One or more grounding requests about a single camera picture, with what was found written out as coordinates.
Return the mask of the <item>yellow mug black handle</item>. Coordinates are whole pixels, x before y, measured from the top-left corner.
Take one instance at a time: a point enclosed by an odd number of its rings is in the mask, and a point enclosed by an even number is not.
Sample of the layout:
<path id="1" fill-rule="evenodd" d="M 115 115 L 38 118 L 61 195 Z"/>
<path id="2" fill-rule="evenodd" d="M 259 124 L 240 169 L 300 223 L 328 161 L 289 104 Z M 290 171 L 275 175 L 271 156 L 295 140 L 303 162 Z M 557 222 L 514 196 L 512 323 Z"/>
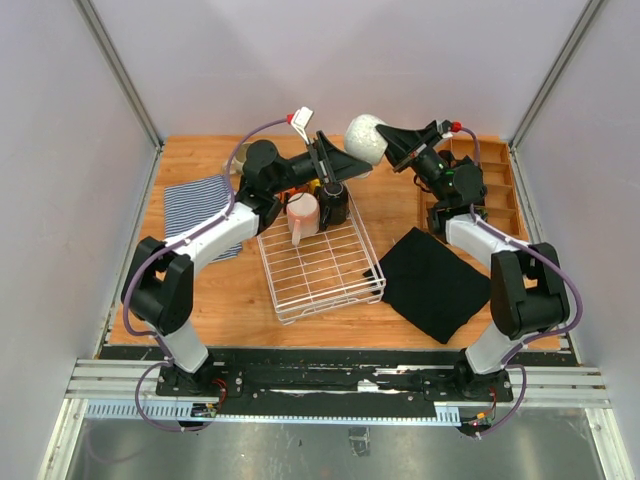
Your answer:
<path id="1" fill-rule="evenodd" d="M 320 189 L 320 188 L 321 188 L 321 183 L 320 183 L 320 181 L 319 181 L 319 180 L 312 180 L 312 181 L 309 183 L 309 192 L 310 192 L 312 195 L 317 195 L 317 194 L 318 194 L 318 192 L 319 192 L 319 189 Z"/>

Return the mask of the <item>black faceted mug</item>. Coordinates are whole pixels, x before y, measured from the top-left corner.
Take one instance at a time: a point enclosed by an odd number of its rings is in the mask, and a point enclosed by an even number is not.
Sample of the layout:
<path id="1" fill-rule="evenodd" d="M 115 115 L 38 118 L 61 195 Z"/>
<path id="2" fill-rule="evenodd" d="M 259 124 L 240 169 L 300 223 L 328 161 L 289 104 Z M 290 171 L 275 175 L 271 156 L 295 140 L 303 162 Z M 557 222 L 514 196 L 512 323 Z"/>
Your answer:
<path id="1" fill-rule="evenodd" d="M 342 225 L 349 214 L 349 194 L 342 183 L 327 183 L 318 189 L 319 230 Z"/>

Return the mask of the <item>light grey mug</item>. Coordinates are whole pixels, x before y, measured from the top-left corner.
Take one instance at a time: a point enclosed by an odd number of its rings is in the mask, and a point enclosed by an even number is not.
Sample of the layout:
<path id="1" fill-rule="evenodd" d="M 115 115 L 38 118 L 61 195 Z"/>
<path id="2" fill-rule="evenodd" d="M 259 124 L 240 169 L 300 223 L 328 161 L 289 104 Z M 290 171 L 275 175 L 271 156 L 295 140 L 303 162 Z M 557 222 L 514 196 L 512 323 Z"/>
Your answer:
<path id="1" fill-rule="evenodd" d="M 361 114 L 354 118 L 344 135 L 344 150 L 372 167 L 378 166 L 388 146 L 376 129 L 379 125 L 385 125 L 385 122 L 372 114 Z"/>

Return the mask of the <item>orange mug black handle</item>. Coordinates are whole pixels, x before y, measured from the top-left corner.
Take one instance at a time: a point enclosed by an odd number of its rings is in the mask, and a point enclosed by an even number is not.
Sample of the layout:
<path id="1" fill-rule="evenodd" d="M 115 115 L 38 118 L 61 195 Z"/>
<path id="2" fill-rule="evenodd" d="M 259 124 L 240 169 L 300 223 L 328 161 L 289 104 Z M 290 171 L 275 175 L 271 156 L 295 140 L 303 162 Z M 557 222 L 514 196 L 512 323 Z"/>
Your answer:
<path id="1" fill-rule="evenodd" d="M 294 195 L 296 193 L 304 193 L 308 191 L 309 186 L 307 184 L 303 184 L 300 186 L 292 187 L 284 191 L 284 194 Z"/>

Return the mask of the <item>white pink mug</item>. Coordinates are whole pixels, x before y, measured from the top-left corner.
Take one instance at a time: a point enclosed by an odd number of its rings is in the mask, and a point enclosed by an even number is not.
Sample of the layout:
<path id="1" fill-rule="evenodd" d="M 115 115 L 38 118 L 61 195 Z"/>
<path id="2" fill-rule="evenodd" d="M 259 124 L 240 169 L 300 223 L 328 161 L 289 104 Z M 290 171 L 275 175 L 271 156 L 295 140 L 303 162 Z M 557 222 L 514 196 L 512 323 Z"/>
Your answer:
<path id="1" fill-rule="evenodd" d="M 318 233 L 319 214 L 319 202 L 312 194 L 296 193 L 291 197 L 286 206 L 286 216 L 294 246 Z"/>

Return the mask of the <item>beige stoneware mug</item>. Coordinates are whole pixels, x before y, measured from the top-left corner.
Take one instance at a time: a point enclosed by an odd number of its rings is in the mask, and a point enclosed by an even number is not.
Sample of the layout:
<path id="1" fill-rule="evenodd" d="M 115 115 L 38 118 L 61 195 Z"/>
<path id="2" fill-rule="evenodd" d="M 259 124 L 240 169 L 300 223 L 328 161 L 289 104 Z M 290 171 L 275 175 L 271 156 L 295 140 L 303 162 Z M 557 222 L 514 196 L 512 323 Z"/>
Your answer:
<path id="1" fill-rule="evenodd" d="M 226 171 L 229 171 L 231 175 L 241 175 L 250 145 L 250 142 L 242 143 L 233 158 L 231 160 L 227 159 L 223 162 L 221 165 L 221 172 L 225 173 Z"/>

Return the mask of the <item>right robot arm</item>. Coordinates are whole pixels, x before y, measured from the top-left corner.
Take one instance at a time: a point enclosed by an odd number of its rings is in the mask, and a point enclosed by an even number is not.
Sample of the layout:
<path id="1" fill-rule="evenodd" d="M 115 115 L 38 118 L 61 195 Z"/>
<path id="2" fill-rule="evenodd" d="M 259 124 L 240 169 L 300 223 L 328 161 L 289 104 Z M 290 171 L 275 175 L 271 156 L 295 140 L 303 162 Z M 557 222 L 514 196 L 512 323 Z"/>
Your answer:
<path id="1" fill-rule="evenodd" d="M 439 152 L 438 143 L 462 131 L 458 122 L 433 121 L 420 130 L 375 126 L 394 171 L 411 169 L 435 197 L 429 208 L 430 233 L 457 247 L 490 271 L 491 324 L 456 364 L 455 392 L 474 400 L 486 392 L 489 378 L 529 343 L 565 332 L 582 315 L 575 285 L 561 270 L 555 248 L 529 244 L 491 226 L 485 218 L 480 157 L 456 159 Z"/>

